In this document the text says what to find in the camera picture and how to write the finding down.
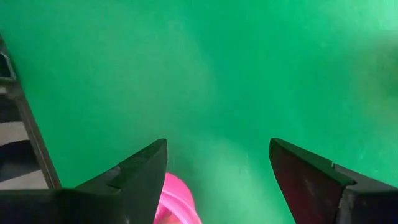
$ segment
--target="pink object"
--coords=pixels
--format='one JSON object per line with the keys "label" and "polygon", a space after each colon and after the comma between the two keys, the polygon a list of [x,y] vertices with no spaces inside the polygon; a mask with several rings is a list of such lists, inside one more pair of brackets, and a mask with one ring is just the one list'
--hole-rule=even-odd
{"label": "pink object", "polygon": [[166,173],[154,224],[201,224],[189,188],[173,174]]}

